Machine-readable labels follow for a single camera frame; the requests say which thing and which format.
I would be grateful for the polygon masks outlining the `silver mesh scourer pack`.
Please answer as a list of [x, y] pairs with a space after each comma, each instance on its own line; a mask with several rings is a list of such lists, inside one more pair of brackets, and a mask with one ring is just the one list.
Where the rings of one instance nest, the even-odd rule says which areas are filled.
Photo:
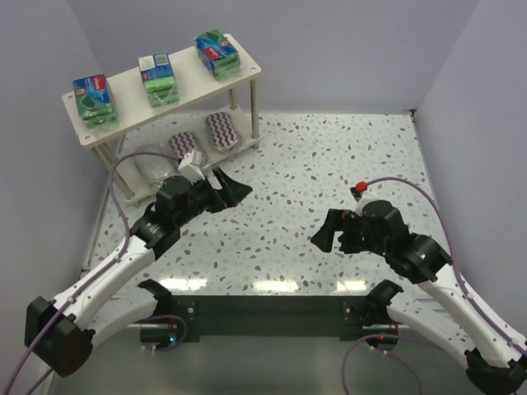
[[152, 187], [159, 188], [165, 179], [175, 175], [172, 163], [164, 156], [165, 152], [158, 145], [140, 146], [136, 152], [151, 152], [150, 155], [139, 155], [134, 157], [135, 165], [143, 178]]

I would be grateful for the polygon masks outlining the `pink brown wavy sponge pack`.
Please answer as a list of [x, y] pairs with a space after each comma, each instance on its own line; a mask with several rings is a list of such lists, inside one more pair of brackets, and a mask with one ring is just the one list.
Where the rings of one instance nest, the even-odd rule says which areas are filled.
[[193, 132], [180, 132], [173, 135], [169, 139], [169, 145], [178, 161], [181, 161], [192, 150], [201, 150], [199, 140]]

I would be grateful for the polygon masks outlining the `small pink wavy sponge pack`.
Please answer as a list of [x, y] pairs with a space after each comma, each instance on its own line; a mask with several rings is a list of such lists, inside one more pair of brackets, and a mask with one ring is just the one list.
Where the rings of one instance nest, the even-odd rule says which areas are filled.
[[219, 151], [232, 151], [241, 143], [242, 137], [230, 113], [222, 111], [209, 114], [204, 123], [212, 145]]

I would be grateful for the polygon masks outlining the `Vileda pack with barcode label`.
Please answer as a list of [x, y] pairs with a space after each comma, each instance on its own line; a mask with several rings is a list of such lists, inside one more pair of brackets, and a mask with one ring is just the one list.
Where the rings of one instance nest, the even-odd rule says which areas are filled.
[[138, 66], [151, 107], [179, 102], [175, 74], [167, 53], [140, 57]]

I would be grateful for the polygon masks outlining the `large blue Vileda sponge pack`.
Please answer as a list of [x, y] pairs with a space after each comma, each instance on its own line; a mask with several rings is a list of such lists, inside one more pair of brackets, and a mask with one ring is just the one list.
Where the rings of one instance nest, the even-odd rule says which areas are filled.
[[104, 74], [72, 81], [78, 118], [90, 129], [106, 128], [119, 121], [110, 84]]

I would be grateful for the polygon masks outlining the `Vileda pack with red logo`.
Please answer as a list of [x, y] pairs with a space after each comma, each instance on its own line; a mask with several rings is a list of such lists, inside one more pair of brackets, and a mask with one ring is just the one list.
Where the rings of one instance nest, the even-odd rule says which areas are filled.
[[207, 30], [194, 39], [198, 57], [217, 80], [233, 77], [241, 70], [238, 50], [218, 29]]

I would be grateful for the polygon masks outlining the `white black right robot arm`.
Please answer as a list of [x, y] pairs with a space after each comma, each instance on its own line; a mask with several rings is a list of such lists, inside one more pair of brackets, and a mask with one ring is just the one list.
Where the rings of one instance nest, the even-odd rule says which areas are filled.
[[366, 326], [378, 318], [402, 323], [450, 354], [470, 382], [485, 394], [513, 394], [526, 381], [526, 338], [491, 311], [486, 323], [471, 304], [478, 295], [455, 277], [450, 255], [430, 236], [411, 232], [400, 211], [385, 200], [364, 200], [356, 211], [329, 210], [311, 242], [328, 253], [333, 242], [345, 254], [368, 252], [431, 296], [446, 311], [442, 316], [383, 280], [357, 309]]

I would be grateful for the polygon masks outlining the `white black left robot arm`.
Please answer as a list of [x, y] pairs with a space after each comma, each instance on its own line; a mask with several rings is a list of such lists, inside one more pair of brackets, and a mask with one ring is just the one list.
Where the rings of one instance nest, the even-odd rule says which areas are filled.
[[111, 297], [169, 250], [182, 226], [204, 212], [236, 207], [253, 191], [219, 168], [212, 175], [217, 187], [207, 178], [168, 178], [112, 255], [53, 299], [34, 299], [26, 309], [28, 349], [61, 377], [79, 370], [95, 347], [92, 319]]

